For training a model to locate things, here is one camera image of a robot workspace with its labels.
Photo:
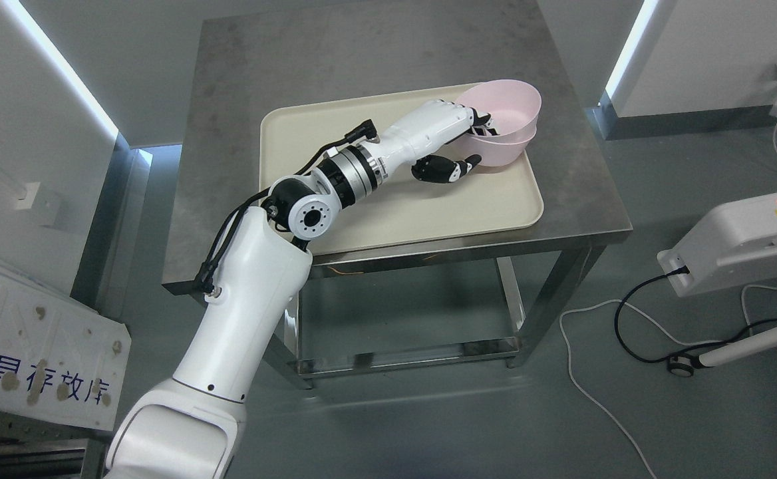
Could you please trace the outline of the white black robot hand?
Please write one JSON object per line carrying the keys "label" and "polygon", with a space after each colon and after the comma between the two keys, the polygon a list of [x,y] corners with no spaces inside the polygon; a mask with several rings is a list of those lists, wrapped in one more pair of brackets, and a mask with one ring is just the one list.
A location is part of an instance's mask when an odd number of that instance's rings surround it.
{"label": "white black robot hand", "polygon": [[495,136],[498,129],[490,113],[479,113],[452,101],[429,100],[386,128],[378,142],[365,142],[364,149],[379,182],[408,164],[418,181],[453,183],[470,173],[482,157],[473,154],[455,161],[435,152],[466,133]]}

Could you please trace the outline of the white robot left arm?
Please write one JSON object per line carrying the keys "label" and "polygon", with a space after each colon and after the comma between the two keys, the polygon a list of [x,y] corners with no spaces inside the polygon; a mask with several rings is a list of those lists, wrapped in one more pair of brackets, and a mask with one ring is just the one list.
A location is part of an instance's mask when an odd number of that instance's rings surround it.
{"label": "white robot left arm", "polygon": [[106,455],[106,478],[226,475],[257,368],[311,269],[307,245],[383,179],[361,149],[377,137],[373,122],[362,122],[232,212],[194,280],[206,301],[194,339],[175,373],[125,416]]}

